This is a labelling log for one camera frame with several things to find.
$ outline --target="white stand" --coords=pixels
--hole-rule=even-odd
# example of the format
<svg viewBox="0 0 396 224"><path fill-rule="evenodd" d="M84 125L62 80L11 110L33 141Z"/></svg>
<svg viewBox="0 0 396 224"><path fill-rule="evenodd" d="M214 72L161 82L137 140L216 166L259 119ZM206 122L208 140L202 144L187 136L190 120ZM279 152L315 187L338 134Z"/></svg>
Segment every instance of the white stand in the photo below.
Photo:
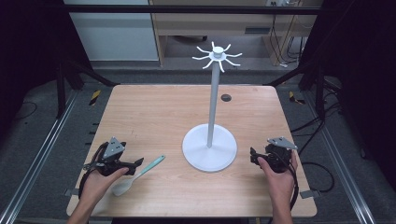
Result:
<svg viewBox="0 0 396 224"><path fill-rule="evenodd" d="M210 110L209 110L209 123L201 124L192 128L187 132L184 137L182 148L184 157L195 168L204 172L217 172L228 167L236 156L237 145L233 134L224 127L215 124L216 105L218 99L219 89L219 70L224 72L221 61L239 66L240 64L231 63L227 60L227 56L237 57L238 55L227 55L224 53L227 49L215 47L212 42L213 51L204 51L200 48L201 52L208 53L208 56L203 58L194 58L202 60L210 58L211 61L207 66L213 62L212 68L212 86L210 94Z"/></svg>

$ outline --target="wall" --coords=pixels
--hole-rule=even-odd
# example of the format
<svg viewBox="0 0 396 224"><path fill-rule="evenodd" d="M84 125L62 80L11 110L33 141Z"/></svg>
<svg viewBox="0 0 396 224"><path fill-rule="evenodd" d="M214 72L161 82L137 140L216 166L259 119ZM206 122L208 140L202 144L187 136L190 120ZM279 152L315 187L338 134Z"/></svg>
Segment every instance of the wall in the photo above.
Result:
<svg viewBox="0 0 396 224"><path fill-rule="evenodd" d="M147 5L147 0L64 0L65 4ZM70 13L90 61L158 61L148 13Z"/></svg>

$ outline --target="wooden table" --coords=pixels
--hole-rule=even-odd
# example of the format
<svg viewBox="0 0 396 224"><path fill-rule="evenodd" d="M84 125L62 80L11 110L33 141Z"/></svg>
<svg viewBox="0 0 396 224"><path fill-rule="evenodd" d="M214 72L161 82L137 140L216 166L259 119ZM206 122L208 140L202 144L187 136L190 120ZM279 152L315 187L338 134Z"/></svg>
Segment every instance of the wooden table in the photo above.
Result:
<svg viewBox="0 0 396 224"><path fill-rule="evenodd" d="M221 101L222 94L230 94L232 100ZM270 217L266 178L259 166L250 162L249 149L254 147L263 153L266 139L272 137L285 136L292 141L276 90L265 86L219 86L216 123L233 134L238 151L229 167L212 174L189 165L181 149L191 128L208 123L209 100L210 86L206 85L115 87L86 162L111 136L127 143L121 161L145 158L136 173L160 155L166 158L120 197L109 190L92 215ZM298 162L300 191L309 190L299 159ZM78 197L73 196L67 214L73 212L77 203ZM314 200L300 196L292 209L294 217L312 217L316 212Z"/></svg>

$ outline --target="cable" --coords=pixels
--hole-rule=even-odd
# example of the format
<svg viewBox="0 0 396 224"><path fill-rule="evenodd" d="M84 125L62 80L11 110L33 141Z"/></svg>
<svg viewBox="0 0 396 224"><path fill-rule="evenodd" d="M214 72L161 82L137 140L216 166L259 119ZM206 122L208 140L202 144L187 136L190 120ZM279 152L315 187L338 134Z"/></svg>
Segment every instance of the cable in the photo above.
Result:
<svg viewBox="0 0 396 224"><path fill-rule="evenodd" d="M340 104L339 104L339 103L334 103L333 105L329 106L329 108L325 109L325 113L329 112L331 109L333 109L334 107L336 107L336 106L338 106L338 105L340 105ZM297 132L297 131L300 131L301 129L304 129L304 128L308 127L308 126L313 125L314 123L318 122L319 120L320 120L319 117L316 117L316 118L314 118L314 119L311 119L310 121L308 121L308 122L307 122L306 124L304 124L303 126L298 127L298 128L296 128L296 129L293 129L293 130L290 130L290 132L291 132L291 133L295 133L295 132Z"/></svg>
<svg viewBox="0 0 396 224"><path fill-rule="evenodd" d="M326 95L323 96L323 100L326 99L328 96L335 95L335 94L337 94L337 92L335 92L335 91L329 92L329 93L327 93Z"/></svg>
<svg viewBox="0 0 396 224"><path fill-rule="evenodd" d="M79 188L78 188L78 198L81 198L82 191L84 190L85 182L87 181L88 176L91 174L92 171L96 169L96 165L93 164L96 162L98 155L101 155L102 158L103 153L105 153L105 147L108 146L108 142L103 143L96 149L95 153L91 158L91 162L84 165L83 169L87 169L87 172L82 176L81 180L79 181Z"/></svg>
<svg viewBox="0 0 396 224"><path fill-rule="evenodd" d="M296 3L300 3L300 2L301 2L301 0L295 1L295 2L292 2L292 3L291 3L291 2L287 2L287 4L288 4L288 5L291 5L291 4L296 4Z"/></svg>
<svg viewBox="0 0 396 224"><path fill-rule="evenodd" d="M328 116L326 116L325 118L329 118L330 116L332 116L335 112L337 112L338 110L334 110L330 115L328 115ZM294 134L293 135L293 137L302 137L302 136L309 136L309 135L312 135L313 133L305 133L305 134Z"/></svg>
<svg viewBox="0 0 396 224"><path fill-rule="evenodd" d="M289 40L288 49L286 50L286 53L288 54L288 57L289 57L289 58L297 59L297 57L294 57L294 56L291 55L291 54L298 54L298 53L297 53L297 52L290 52L291 45L293 44L293 41L294 41L294 36L292 36L292 37L290 38L290 40Z"/></svg>
<svg viewBox="0 0 396 224"><path fill-rule="evenodd" d="M304 27L305 29L311 29L312 27L314 27L314 24L312 24L312 25L310 25L310 26L305 26L305 25L303 25L303 23L298 19L298 15L296 15L296 20L297 20L297 22L298 22L302 27Z"/></svg>
<svg viewBox="0 0 396 224"><path fill-rule="evenodd" d="M308 146L308 144L312 141L312 139L315 137L315 135L321 130L321 128L323 127L324 121L322 121L319 126L317 127L317 129L315 130L315 132L311 135L311 137L308 139L308 141L306 141L306 143L301 147L301 149L298 151L298 155L300 156L303 151L305 150L306 146Z"/></svg>
<svg viewBox="0 0 396 224"><path fill-rule="evenodd" d="M31 115L33 115L33 114L37 111L37 104L36 104L36 103L33 103L33 102L23 102L23 104L24 104L24 105L25 105L25 104L33 105L35 108L34 108L33 111L30 112L29 114L27 114L27 115L25 115L25 116L22 116L22 117L19 117L19 118L15 118L15 120L18 120L18 119L26 119L26 118L30 117Z"/></svg>
<svg viewBox="0 0 396 224"><path fill-rule="evenodd" d="M341 89L334 84L332 84L330 81L324 79L324 87L326 87L327 91L334 91L334 92L339 92Z"/></svg>
<svg viewBox="0 0 396 224"><path fill-rule="evenodd" d="M285 60L285 59L282 57L282 53L281 53L281 50L280 50L279 42L277 41L277 35L276 35L276 29L275 29L275 21L276 21L276 15L273 16L273 24L272 24L271 34L270 34L270 43L271 43L272 49L274 50L274 53L276 54L276 59L277 59L277 61L280 63L280 60L279 60L279 56L280 56L280 58L281 58L283 61L285 61L284 63L295 63L295 62L297 62L297 60L288 61L288 60ZM274 35L275 35L275 41L276 41L276 44L277 44L277 48L278 48L278 50L279 50L279 55L276 53L276 50L275 50L274 45L273 45L273 42L272 42L272 35L273 35L273 33L274 33Z"/></svg>
<svg viewBox="0 0 396 224"><path fill-rule="evenodd" d="M300 38L300 50L299 50L299 54L298 54L298 60L300 61L301 58L303 57L303 43L304 43L304 37L302 36Z"/></svg>
<svg viewBox="0 0 396 224"><path fill-rule="evenodd" d="M327 192L329 192L330 190L332 190L334 188L334 185L335 185L334 175L325 166L323 166L323 165L321 165L319 163L316 163L316 162L312 162L312 161L304 161L304 162L301 163L301 165L315 165L315 166L318 166L318 167L322 168L323 170L325 170L329 174L330 178L332 179L332 183L327 189L315 189L315 188L311 188L310 187L311 189L318 190L320 193L327 193Z"/></svg>

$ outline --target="finger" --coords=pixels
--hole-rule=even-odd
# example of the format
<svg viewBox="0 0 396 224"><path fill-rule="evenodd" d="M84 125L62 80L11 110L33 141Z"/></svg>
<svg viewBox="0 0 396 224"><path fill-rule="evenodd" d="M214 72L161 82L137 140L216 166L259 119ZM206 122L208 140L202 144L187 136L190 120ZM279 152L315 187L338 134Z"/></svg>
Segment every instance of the finger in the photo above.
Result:
<svg viewBox="0 0 396 224"><path fill-rule="evenodd" d="M257 158L257 161L260 164L260 167L264 170L266 175L269 175L273 172L273 170L270 167L270 164L268 164L268 162L263 159L262 157Z"/></svg>
<svg viewBox="0 0 396 224"><path fill-rule="evenodd" d="M108 177L111 179L111 182L114 182L114 181L118 180L120 177L122 177L123 175L125 175L128 171L129 171L128 167L123 167L123 168L118 169L116 172L109 175Z"/></svg>
<svg viewBox="0 0 396 224"><path fill-rule="evenodd" d="M297 170L297 157L294 150L291 151L291 165L294 167L294 170Z"/></svg>
<svg viewBox="0 0 396 224"><path fill-rule="evenodd" d="M94 169L94 170L91 171L91 175L92 174L99 174L100 175L100 172L98 170Z"/></svg>

